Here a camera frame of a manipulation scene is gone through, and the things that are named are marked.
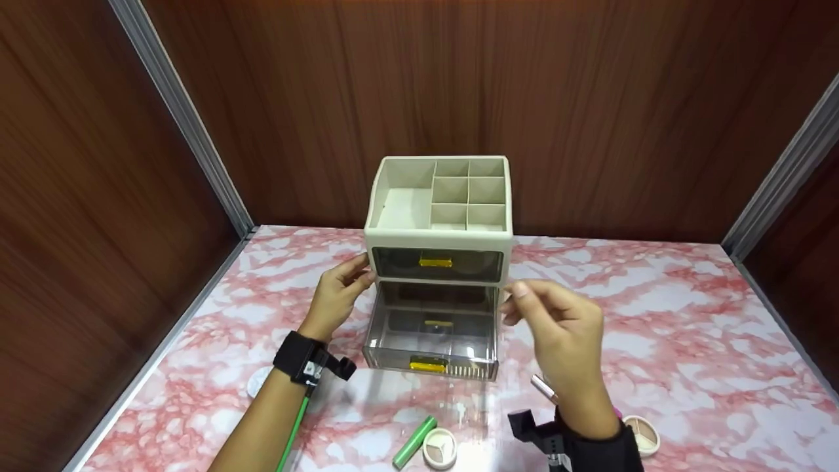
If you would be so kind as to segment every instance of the black wrist mount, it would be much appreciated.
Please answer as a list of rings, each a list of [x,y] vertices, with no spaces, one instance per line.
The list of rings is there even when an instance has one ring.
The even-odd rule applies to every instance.
[[[338,360],[326,350],[326,343],[310,339],[296,331],[286,336],[274,356],[274,368],[287,374],[295,384],[314,389],[324,368],[343,380],[350,380],[356,365],[348,358]]]
[[[613,438],[591,440],[572,431],[562,420],[559,408],[554,411],[554,421],[540,425],[536,425],[530,410],[510,413],[507,417],[516,439],[522,443],[532,443],[548,457],[550,472],[570,472],[571,463],[577,460],[582,462],[585,470],[615,470],[626,461],[641,463],[633,433],[623,422]]]

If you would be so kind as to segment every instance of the white round container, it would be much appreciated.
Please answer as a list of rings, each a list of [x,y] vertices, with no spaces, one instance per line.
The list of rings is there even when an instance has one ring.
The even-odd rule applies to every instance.
[[[623,417],[623,422],[632,429],[635,434],[635,442],[638,444],[638,452],[641,457],[649,457],[655,454],[661,447],[661,435],[655,429],[653,423],[646,418],[636,415]]]
[[[448,429],[438,427],[425,435],[422,442],[425,463],[435,470],[450,469],[457,460],[457,441]]]

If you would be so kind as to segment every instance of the person's left hand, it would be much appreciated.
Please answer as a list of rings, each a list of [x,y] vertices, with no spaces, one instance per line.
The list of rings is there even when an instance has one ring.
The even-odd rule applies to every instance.
[[[367,253],[340,263],[320,276],[315,296],[298,333],[329,343],[332,334],[350,316],[356,299],[376,280],[367,268]]]

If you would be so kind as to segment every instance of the black strap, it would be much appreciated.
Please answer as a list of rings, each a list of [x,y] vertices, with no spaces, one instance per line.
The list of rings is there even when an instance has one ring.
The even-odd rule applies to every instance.
[[[274,368],[284,372],[295,384],[317,386],[320,372],[326,368],[350,380],[356,365],[348,358],[336,359],[326,350],[326,343],[291,331],[274,356]]]

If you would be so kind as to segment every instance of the compact powder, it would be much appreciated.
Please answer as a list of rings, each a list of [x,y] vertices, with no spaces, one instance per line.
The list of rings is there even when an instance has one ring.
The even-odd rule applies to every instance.
[[[624,418],[624,422],[632,429],[635,435],[635,443],[638,445],[638,451],[643,457],[659,450],[659,435],[647,420],[641,417],[630,416]]]

